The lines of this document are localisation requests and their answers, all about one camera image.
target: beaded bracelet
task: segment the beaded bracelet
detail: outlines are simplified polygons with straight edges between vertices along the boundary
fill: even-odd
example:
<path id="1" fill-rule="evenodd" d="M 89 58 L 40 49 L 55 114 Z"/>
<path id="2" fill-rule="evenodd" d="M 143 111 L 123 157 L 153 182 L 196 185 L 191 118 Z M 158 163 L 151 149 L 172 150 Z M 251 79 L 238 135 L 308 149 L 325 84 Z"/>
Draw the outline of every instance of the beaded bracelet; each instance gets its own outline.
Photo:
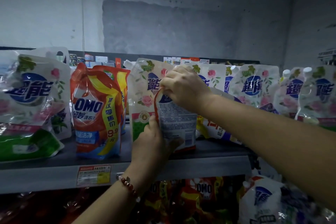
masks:
<path id="1" fill-rule="evenodd" d="M 123 178 L 121 175 L 117 174 L 116 179 L 121 181 L 121 183 L 124 184 L 126 188 L 128 188 L 128 190 L 132 193 L 132 196 L 135 197 L 136 202 L 139 203 L 141 198 L 138 196 L 138 193 L 135 191 L 135 189 L 133 189 L 133 185 L 129 183 L 129 177 L 127 176 L 126 178 Z"/>

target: wall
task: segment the wall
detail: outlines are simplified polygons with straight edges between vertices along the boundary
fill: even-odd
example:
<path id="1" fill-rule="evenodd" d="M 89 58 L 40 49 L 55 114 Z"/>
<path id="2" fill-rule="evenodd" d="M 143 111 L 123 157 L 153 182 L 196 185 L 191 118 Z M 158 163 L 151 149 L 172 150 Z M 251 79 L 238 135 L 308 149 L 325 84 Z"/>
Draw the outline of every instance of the wall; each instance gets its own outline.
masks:
<path id="1" fill-rule="evenodd" d="M 285 68 L 319 64 L 319 52 L 336 48 L 336 0 L 296 0 Z"/>
<path id="2" fill-rule="evenodd" d="M 66 46 L 70 50 L 104 51 L 103 10 L 105 0 L 0 0 L 0 46 Z M 227 20 L 236 20 L 232 40 L 209 43 L 224 50 L 222 58 L 254 59 L 281 65 L 289 19 L 288 0 L 118 0 L 219 11 Z"/>

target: shelf label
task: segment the shelf label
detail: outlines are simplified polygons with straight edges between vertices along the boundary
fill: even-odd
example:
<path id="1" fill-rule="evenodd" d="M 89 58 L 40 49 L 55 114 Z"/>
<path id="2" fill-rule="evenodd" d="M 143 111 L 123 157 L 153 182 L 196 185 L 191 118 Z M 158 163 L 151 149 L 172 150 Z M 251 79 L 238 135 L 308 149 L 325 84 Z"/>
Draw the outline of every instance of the shelf label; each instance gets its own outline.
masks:
<path id="1" fill-rule="evenodd" d="M 77 186 L 92 186 L 111 183 L 111 165 L 79 167 Z"/>

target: store shelf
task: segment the store shelf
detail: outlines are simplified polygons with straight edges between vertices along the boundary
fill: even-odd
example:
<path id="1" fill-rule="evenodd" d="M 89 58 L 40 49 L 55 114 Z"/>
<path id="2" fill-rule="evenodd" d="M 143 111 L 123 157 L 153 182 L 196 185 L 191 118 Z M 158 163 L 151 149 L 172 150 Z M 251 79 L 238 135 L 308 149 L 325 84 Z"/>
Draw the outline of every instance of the store shelf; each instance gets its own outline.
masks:
<path id="1" fill-rule="evenodd" d="M 113 183 L 115 175 L 124 172 L 131 161 L 128 125 L 126 130 L 122 136 L 122 153 L 117 158 L 77 159 L 75 139 L 69 138 L 62 140 L 65 147 L 55 157 L 0 164 L 0 194 L 86 187 L 77 185 L 82 166 L 111 165 Z M 194 152 L 173 155 L 157 180 L 248 174 L 251 171 L 249 154 L 248 149 L 239 145 L 197 141 Z"/>

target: metal shelf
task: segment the metal shelf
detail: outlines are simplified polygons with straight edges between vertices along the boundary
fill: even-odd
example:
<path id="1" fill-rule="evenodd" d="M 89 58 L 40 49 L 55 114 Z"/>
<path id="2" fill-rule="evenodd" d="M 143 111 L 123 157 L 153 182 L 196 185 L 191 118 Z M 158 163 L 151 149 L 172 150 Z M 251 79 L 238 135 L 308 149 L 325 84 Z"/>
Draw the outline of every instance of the metal shelf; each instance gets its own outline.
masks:
<path id="1" fill-rule="evenodd" d="M 74 138 L 62 140 L 65 147 L 55 157 L 0 164 L 0 194 L 87 187 L 78 185 L 80 167 L 110 165 L 110 185 L 115 175 L 126 170 L 131 161 L 131 140 L 129 126 L 122 136 L 121 156 L 105 159 L 77 159 Z M 175 154 L 171 157 L 157 180 L 174 180 L 197 177 L 231 176 L 249 174 L 251 166 L 245 147 L 201 140 L 196 142 L 196 150 Z"/>

